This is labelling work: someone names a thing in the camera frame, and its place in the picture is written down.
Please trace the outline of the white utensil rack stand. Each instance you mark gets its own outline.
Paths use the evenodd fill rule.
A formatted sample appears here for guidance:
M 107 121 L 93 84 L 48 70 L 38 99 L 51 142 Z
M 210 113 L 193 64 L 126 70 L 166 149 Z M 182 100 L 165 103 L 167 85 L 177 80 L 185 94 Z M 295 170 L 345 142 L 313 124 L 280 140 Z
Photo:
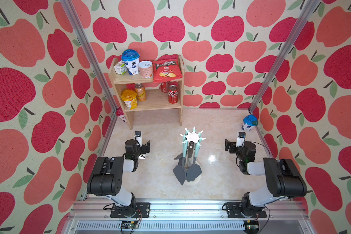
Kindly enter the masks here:
M 173 172 L 181 185 L 185 183 L 196 183 L 202 174 L 201 166 L 197 163 L 197 157 L 200 152 L 201 142 L 205 140 L 202 135 L 203 131 L 197 132 L 196 128 L 190 131 L 185 129 L 182 137 L 182 152 L 174 158 L 178 160 L 177 166 Z

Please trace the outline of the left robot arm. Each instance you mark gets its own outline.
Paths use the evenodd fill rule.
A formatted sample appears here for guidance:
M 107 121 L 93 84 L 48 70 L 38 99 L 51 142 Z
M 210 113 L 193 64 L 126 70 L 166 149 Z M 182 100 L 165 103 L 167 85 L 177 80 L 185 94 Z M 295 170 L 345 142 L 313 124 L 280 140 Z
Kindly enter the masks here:
M 133 193 L 122 185 L 124 172 L 135 172 L 139 157 L 150 152 L 150 141 L 140 144 L 135 139 L 125 142 L 125 153 L 121 157 L 99 157 L 96 159 L 87 182 L 87 193 L 104 197 L 113 202 L 105 206 L 111 218 L 148 218 L 150 203 L 137 202 Z

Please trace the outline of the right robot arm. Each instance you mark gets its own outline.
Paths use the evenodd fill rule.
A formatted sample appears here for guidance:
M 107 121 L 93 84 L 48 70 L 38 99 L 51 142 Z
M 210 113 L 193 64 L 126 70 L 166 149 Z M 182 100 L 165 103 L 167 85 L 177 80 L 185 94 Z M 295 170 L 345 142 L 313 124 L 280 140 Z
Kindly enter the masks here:
M 240 202 L 222 206 L 229 218 L 266 218 L 266 205 L 280 199 L 304 197 L 307 185 L 294 162 L 289 159 L 264 158 L 255 162 L 256 144 L 225 140 L 225 151 L 236 154 L 236 163 L 244 175 L 265 176 L 266 185 L 244 194 Z

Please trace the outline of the grey spatula mint handle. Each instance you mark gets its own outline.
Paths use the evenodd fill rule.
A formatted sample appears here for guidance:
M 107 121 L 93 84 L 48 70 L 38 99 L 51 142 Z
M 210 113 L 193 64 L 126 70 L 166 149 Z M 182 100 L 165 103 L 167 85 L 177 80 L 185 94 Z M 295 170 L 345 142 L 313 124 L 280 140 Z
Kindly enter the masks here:
M 201 144 L 199 142 L 197 142 L 195 145 L 195 154 L 194 154 L 193 164 L 188 169 L 187 174 L 186 174 L 188 182 L 195 181 L 195 179 L 197 177 L 199 177 L 202 173 L 201 167 L 198 164 L 196 164 L 196 159 L 198 157 L 200 147 L 201 147 Z

